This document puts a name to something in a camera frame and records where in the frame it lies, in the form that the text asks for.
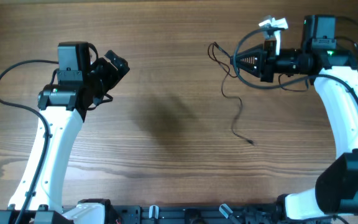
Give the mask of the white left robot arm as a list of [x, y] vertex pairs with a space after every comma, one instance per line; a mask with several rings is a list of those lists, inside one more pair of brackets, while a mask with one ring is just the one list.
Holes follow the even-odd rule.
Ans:
[[66, 210], [63, 182], [75, 139], [87, 112], [113, 100], [113, 89], [129, 72], [128, 62], [112, 50], [103, 57], [89, 42], [61, 42], [58, 67], [38, 95], [37, 109], [4, 101], [3, 105], [35, 114], [37, 133], [20, 184], [0, 223], [117, 223], [119, 215], [108, 199], [80, 200]]

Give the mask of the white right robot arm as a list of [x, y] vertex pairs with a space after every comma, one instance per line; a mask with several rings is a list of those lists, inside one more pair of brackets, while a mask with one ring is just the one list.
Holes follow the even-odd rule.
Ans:
[[274, 89], [276, 73], [293, 83], [310, 82], [329, 118], [336, 160], [317, 178], [312, 189], [282, 195], [272, 213], [274, 222], [307, 222], [340, 215], [358, 215], [358, 60], [337, 47], [336, 18], [308, 15], [304, 18], [299, 49], [282, 49], [285, 19], [266, 18], [258, 32], [265, 42], [245, 51], [235, 49], [231, 64], [260, 79], [259, 89]]

